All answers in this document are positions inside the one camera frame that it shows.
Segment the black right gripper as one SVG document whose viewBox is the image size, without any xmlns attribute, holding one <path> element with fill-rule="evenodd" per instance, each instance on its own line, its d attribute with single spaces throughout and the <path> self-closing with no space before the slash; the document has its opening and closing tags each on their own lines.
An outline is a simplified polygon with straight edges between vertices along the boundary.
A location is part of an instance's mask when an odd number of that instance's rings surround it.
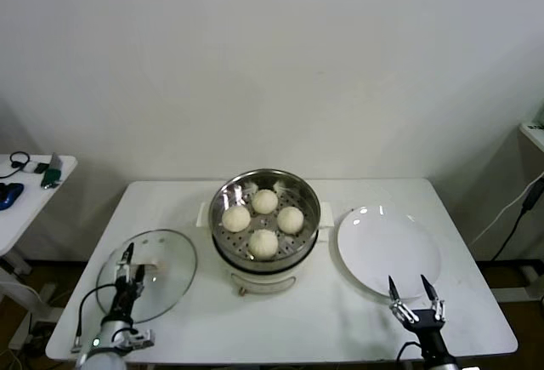
<svg viewBox="0 0 544 370">
<path fill-rule="evenodd" d="M 421 279 L 431 310 L 412 311 L 400 298 L 391 276 L 388 276 L 389 309 L 407 331 L 416 335 L 425 361 L 449 361 L 450 353 L 441 335 L 445 325 L 445 302 L 425 275 L 421 275 Z"/>
</svg>

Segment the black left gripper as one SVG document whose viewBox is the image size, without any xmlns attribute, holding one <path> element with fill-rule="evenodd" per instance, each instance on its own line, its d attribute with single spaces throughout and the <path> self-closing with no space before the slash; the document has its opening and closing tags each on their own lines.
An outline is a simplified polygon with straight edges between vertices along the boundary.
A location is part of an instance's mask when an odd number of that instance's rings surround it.
<svg viewBox="0 0 544 370">
<path fill-rule="evenodd" d="M 127 281 L 131 277 L 133 250 L 134 244 L 130 242 L 116 263 L 116 294 L 107 314 L 108 322 L 133 322 L 133 306 L 143 291 L 145 278 L 145 265 L 138 265 L 134 277 Z"/>
</svg>

